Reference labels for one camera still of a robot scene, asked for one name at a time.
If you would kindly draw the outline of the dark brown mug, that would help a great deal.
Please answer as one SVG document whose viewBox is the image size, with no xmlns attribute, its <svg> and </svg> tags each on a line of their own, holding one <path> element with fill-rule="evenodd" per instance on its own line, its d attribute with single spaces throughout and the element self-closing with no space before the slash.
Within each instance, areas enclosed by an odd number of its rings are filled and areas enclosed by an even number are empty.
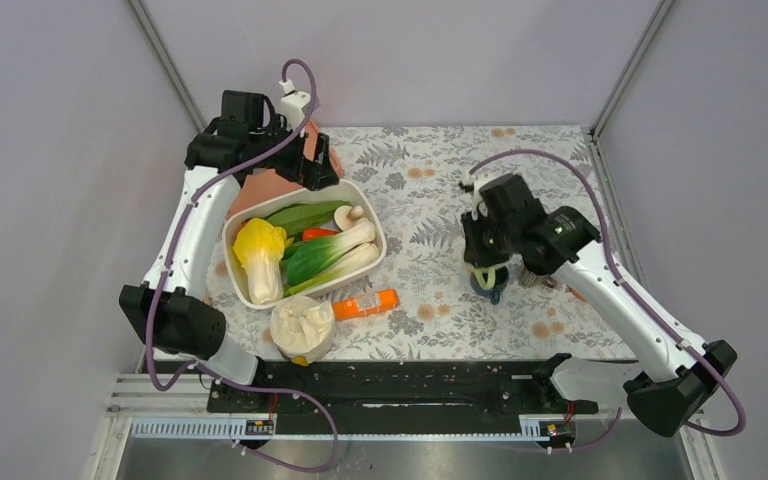
<svg viewBox="0 0 768 480">
<path fill-rule="evenodd" d="M 559 286 L 559 282 L 555 279 L 552 275 L 538 275 L 537 273 L 532 272 L 525 266 L 522 267 L 521 272 L 518 276 L 518 283 L 523 288 L 531 288 L 538 285 L 554 289 Z"/>
</svg>

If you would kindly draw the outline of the navy round cup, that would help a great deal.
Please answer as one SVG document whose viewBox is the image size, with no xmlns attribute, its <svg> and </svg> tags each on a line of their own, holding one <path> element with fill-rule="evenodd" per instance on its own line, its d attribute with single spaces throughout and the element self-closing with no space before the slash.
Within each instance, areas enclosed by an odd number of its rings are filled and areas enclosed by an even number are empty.
<svg viewBox="0 0 768 480">
<path fill-rule="evenodd" d="M 497 270 L 497 279 L 495 287 L 492 290 L 480 289 L 472 273 L 470 274 L 470 285 L 474 292 L 477 295 L 488 299 L 492 305 L 498 305 L 501 302 L 502 292 L 507 288 L 509 282 L 509 269 L 507 267 L 500 267 Z"/>
</svg>

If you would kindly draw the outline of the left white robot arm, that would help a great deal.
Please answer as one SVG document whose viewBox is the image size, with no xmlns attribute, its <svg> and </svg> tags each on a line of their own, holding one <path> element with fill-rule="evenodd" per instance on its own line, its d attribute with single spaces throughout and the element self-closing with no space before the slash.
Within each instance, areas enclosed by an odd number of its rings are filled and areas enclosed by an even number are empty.
<svg viewBox="0 0 768 480">
<path fill-rule="evenodd" d="M 256 375 L 259 359 L 227 332 L 225 315 L 204 300 L 213 248 L 226 215 L 246 180 L 262 169 L 308 190 L 338 184 L 328 157 L 329 138 L 305 129 L 319 106 L 316 96 L 288 88 L 279 104 L 258 93 L 226 90 L 220 116 L 187 147 L 181 197 L 158 256 L 143 280 L 123 286 L 119 305 L 145 345 L 154 386 L 155 356 L 178 355 L 176 371 L 198 369 L 232 386 L 232 398 L 248 411 L 269 401 L 270 385 Z"/>
</svg>

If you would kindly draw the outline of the light green mug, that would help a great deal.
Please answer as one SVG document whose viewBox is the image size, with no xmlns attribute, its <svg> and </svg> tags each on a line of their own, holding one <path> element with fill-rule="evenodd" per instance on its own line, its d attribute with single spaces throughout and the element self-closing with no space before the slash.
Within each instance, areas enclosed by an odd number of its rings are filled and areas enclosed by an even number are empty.
<svg viewBox="0 0 768 480">
<path fill-rule="evenodd" d="M 472 275 L 480 289 L 492 290 L 495 287 L 498 269 L 498 265 L 493 265 L 490 267 L 475 267 L 473 269 Z"/>
</svg>

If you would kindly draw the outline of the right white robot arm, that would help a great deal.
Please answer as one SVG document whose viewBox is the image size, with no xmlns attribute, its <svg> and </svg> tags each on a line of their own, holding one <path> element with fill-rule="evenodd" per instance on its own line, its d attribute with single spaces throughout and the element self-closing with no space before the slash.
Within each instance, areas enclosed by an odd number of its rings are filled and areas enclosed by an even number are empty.
<svg viewBox="0 0 768 480">
<path fill-rule="evenodd" d="M 489 289 L 512 256 L 538 276 L 570 286 L 635 355 L 628 364 L 556 354 L 538 370 L 535 402 L 557 412 L 570 401 L 629 410 L 650 431 L 673 436 L 703 406 L 738 359 L 725 340 L 706 341 L 660 305 L 613 259 L 578 210 L 547 212 L 519 174 L 464 175 L 472 207 L 462 214 L 464 261 Z"/>
</svg>

